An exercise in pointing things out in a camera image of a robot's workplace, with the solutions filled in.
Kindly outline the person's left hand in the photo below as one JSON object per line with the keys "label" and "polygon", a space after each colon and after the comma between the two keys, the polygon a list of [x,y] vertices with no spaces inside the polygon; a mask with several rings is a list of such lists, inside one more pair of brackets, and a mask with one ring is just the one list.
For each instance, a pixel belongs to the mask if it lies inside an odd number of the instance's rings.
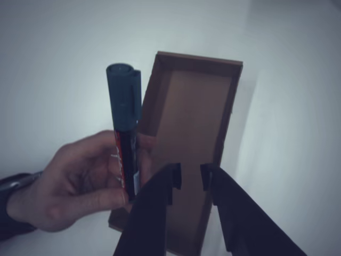
{"label": "person's left hand", "polygon": [[114,131],[102,131],[62,146],[42,176],[15,191],[6,213],[17,222],[62,231],[87,215],[133,204],[122,188]]}

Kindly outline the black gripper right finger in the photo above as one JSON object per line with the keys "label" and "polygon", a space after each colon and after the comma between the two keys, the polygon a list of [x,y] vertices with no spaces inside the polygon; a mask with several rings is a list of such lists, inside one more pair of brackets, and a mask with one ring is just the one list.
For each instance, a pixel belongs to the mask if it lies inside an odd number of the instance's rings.
{"label": "black gripper right finger", "polygon": [[219,166],[200,166],[202,184],[218,208],[226,250],[232,255],[305,255],[290,237]]}

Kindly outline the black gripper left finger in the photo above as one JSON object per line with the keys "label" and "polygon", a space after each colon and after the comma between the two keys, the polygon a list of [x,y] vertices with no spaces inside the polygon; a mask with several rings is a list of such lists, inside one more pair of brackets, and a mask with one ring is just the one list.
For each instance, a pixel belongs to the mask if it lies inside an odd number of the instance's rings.
{"label": "black gripper left finger", "polygon": [[165,255],[167,207],[181,189],[181,165],[162,167],[140,190],[114,255]]}

